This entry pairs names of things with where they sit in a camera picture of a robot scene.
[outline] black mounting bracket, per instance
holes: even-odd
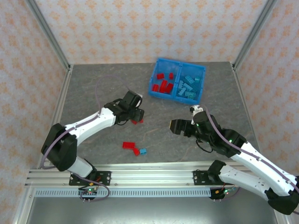
[[[96,171],[95,179],[93,181],[109,186],[111,181],[111,171]],[[77,176],[71,174],[69,181],[70,186],[86,186],[88,184],[89,182],[83,181]]]
[[[212,181],[209,179],[208,171],[202,171],[202,170],[195,170],[193,171],[193,181],[194,185],[223,185],[224,182],[221,180]]]

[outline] metal floor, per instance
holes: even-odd
[[[35,198],[27,224],[276,224],[273,209],[246,190],[215,202],[207,197]]]

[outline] wallpaper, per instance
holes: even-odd
[[[68,61],[233,62],[267,0],[37,0]]]
[[[0,1],[0,223],[37,165],[65,70],[24,0]]]
[[[238,77],[261,151],[299,175],[299,1],[276,3]]]

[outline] red building block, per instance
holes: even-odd
[[[133,152],[135,154],[135,156],[139,156],[140,155],[140,151],[138,148],[133,148]]]
[[[153,91],[158,92],[159,91],[159,85],[154,84],[153,85]]]
[[[164,78],[164,73],[158,73],[157,74],[157,79],[162,79]]]
[[[173,84],[172,84],[172,83],[169,83],[169,84],[167,85],[166,89],[165,89],[165,92],[170,93],[171,90],[172,90],[172,88],[173,88]]]
[[[165,92],[166,86],[167,86],[167,81],[163,80],[160,86],[160,92]]]
[[[124,141],[123,144],[122,144],[122,148],[124,148],[124,149],[134,149],[135,148],[135,142]]]
[[[137,121],[134,121],[134,120],[131,120],[131,122],[134,124],[134,125],[137,125]]]

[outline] toy brick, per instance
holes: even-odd
[[[159,91],[159,85],[154,84],[153,85],[153,91],[158,92]]]
[[[196,83],[200,83],[200,78],[199,77],[195,77],[194,80],[195,80]]]
[[[169,73],[169,79],[173,79],[173,72]]]
[[[167,81],[163,80],[162,84],[160,86],[160,91],[159,92],[165,92],[166,86],[167,86]]]
[[[190,84],[190,85],[192,85],[195,81],[191,78],[191,76],[185,76],[184,77],[184,80],[188,83],[188,84]]]
[[[180,80],[179,83],[178,83],[178,88],[180,90],[183,89],[183,85],[184,85],[184,82],[182,80]]]
[[[170,93],[171,90],[172,90],[172,88],[173,88],[173,84],[172,84],[172,83],[169,83],[169,84],[167,85],[166,89],[165,89],[165,92]]]
[[[182,96],[182,95],[184,94],[185,91],[186,91],[186,88],[181,89],[181,90],[178,92],[178,95]]]
[[[135,156],[139,156],[140,155],[140,151],[138,148],[133,148],[133,152],[135,154]]]
[[[134,121],[134,120],[132,120],[132,119],[131,119],[131,122],[132,122],[134,125],[137,125],[137,123],[138,123],[137,121]]]
[[[162,79],[164,78],[164,73],[158,73],[157,74],[157,79]]]
[[[188,89],[188,90],[192,90],[193,88],[191,87],[191,86],[189,86],[188,84],[186,84],[186,83],[184,83],[184,85],[183,85],[186,89]]]
[[[139,149],[140,155],[146,155],[146,148]]]
[[[122,144],[122,148],[124,148],[124,149],[134,149],[135,148],[135,142],[124,141],[123,144]]]

